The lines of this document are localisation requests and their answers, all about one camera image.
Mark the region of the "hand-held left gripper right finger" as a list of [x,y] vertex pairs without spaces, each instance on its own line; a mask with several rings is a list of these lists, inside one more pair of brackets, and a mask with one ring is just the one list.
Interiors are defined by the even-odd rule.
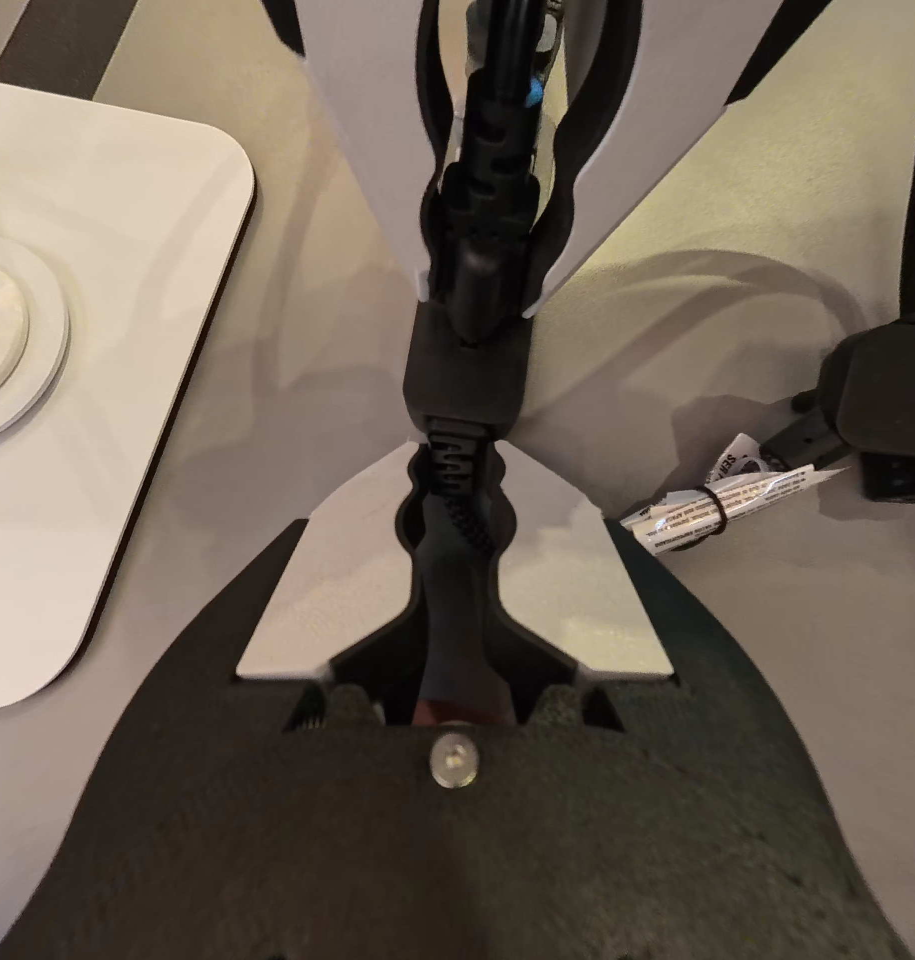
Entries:
[[505,440],[486,459],[494,544],[486,658],[524,724],[545,691],[664,683],[675,669],[601,510]]

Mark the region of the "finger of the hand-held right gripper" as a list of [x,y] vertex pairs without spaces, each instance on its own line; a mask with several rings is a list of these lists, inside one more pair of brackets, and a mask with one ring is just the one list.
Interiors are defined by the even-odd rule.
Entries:
[[439,2],[296,1],[308,74],[420,302],[436,241],[428,205],[453,123]]
[[604,3],[594,57],[553,141],[523,315],[535,315],[718,121],[780,6]]

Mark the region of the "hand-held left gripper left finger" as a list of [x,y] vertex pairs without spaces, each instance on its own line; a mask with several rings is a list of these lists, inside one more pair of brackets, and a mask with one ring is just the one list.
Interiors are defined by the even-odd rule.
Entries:
[[389,725],[410,725],[429,648],[417,548],[428,451],[409,440],[311,514],[235,674],[362,688]]

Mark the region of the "black power plug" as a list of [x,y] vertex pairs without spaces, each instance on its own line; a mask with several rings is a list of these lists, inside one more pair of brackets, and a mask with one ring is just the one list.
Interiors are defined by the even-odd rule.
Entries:
[[439,294],[458,340],[487,341],[521,306],[539,181],[541,1],[492,2],[483,65],[468,79],[460,152],[446,169]]

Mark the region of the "black power strip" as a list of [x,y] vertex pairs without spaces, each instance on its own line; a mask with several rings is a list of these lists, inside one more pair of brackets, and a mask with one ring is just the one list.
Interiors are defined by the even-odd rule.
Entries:
[[415,426],[472,424],[495,440],[506,438],[522,410],[533,333],[531,318],[512,318],[490,339],[467,345],[441,304],[418,303],[403,377]]

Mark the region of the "black flat strip plug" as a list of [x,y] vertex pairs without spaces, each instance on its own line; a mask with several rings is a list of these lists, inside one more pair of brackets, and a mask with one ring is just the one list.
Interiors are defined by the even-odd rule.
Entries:
[[769,466],[823,471],[856,455],[866,499],[915,504],[915,313],[841,341],[791,410],[761,444]]

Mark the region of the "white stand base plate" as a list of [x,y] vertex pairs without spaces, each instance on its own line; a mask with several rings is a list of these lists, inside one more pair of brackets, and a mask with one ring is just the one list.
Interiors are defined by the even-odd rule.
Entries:
[[254,191],[217,127],[0,82],[0,709],[91,640]]

